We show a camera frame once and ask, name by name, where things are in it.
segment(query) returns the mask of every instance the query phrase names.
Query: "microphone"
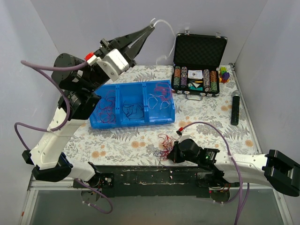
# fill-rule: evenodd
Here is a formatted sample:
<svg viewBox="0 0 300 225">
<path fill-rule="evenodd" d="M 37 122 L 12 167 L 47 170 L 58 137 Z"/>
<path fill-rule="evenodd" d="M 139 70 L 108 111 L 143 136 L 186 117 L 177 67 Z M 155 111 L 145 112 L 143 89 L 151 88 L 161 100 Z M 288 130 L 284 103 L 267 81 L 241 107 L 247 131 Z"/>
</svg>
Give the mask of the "microphone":
<svg viewBox="0 0 300 225">
<path fill-rule="evenodd" d="M 235 90 L 232 93 L 232 111 L 231 111 L 231 124 L 239 124 L 239 113 L 240 113 L 240 92 Z"/>
</svg>

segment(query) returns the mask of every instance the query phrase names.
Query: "blue plastic organizer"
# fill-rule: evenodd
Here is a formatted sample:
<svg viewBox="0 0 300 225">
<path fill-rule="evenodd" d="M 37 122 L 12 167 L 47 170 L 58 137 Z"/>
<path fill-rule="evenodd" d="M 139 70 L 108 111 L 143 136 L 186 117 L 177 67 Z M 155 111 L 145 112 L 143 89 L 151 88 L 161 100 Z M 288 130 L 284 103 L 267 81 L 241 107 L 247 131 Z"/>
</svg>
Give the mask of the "blue plastic organizer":
<svg viewBox="0 0 300 225">
<path fill-rule="evenodd" d="M 169 80 L 103 85 L 95 91 L 102 98 L 90 116 L 91 127 L 104 129 L 174 123 L 175 105 L 171 89 Z"/>
</svg>

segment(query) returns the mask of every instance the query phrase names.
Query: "white floral tablecloth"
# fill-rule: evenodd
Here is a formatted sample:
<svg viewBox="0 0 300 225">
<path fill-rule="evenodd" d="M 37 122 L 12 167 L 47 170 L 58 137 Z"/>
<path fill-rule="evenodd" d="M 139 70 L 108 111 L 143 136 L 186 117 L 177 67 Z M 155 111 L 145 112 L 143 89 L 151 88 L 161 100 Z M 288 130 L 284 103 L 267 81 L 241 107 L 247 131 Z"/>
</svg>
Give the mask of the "white floral tablecloth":
<svg viewBox="0 0 300 225">
<path fill-rule="evenodd" d="M 175 123 L 168 125 L 124 127 L 114 129 L 92 129 L 87 120 L 64 148 L 65 154 L 73 159 L 96 165 L 158 165 L 153 154 L 163 149 L 158 134 L 178 138 L 176 130 L 194 121 L 205 121 L 217 127 L 227 139 L 232 153 L 257 154 L 251 137 L 245 109 L 240 103 L 239 125 L 232 126 L 231 94 L 237 90 L 234 77 L 230 82 L 220 84 L 218 97 L 204 97 L 202 101 L 186 100 L 183 94 L 174 94 L 176 107 Z M 172 66 L 136 66 L 123 74 L 116 83 L 142 82 L 171 79 Z M 222 138 L 206 125 L 192 125 L 187 128 L 192 139 L 203 148 L 226 150 Z M 162 162 L 173 165 L 170 160 Z M 194 165 L 184 162 L 177 165 Z"/>
</svg>

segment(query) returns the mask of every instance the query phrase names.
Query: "poker chip case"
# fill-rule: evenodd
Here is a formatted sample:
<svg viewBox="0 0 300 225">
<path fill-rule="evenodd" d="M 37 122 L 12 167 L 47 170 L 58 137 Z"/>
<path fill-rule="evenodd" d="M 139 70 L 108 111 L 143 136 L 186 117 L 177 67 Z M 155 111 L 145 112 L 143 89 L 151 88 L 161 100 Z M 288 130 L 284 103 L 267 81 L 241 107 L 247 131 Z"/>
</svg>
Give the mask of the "poker chip case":
<svg viewBox="0 0 300 225">
<path fill-rule="evenodd" d="M 227 38 L 220 35 L 208 36 L 208 35 L 197 35 L 189 34 L 189 32 L 177 34 L 175 51 L 174 51 L 174 73 L 172 75 L 171 86 L 172 90 L 178 94 L 191 94 L 191 95 L 200 95 L 208 97 L 216 97 L 220 93 L 219 88 L 219 77 L 218 77 L 218 67 L 220 66 L 221 59 L 227 44 Z M 175 68 L 183 68 L 182 72 L 189 70 L 201 70 L 207 72 L 207 69 L 210 72 L 210 79 L 212 75 L 216 76 L 213 78 L 213 82 L 210 82 L 210 85 L 214 86 L 209 88 L 204 88 L 207 81 L 207 77 L 204 78 L 203 73 L 203 83 L 201 88 L 193 88 L 191 82 L 193 79 L 187 77 L 187 72 L 181 74 L 180 83 L 186 82 L 186 85 L 178 85 L 178 71 L 175 72 Z"/>
</svg>

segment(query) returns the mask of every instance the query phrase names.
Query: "case handle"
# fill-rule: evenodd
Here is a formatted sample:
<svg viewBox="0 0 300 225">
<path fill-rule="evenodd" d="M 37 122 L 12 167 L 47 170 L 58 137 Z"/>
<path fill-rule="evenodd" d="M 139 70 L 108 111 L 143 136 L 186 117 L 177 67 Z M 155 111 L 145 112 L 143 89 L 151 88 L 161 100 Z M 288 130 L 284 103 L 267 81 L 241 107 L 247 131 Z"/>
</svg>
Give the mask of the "case handle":
<svg viewBox="0 0 300 225">
<path fill-rule="evenodd" d="M 195 100 L 195 101 L 202 101 L 203 100 L 203 96 L 202 95 L 200 95 L 200 98 L 197 98 L 197 97 L 188 97 L 189 91 L 185 91 L 184 93 L 186 95 L 186 99 L 187 100 Z"/>
</svg>

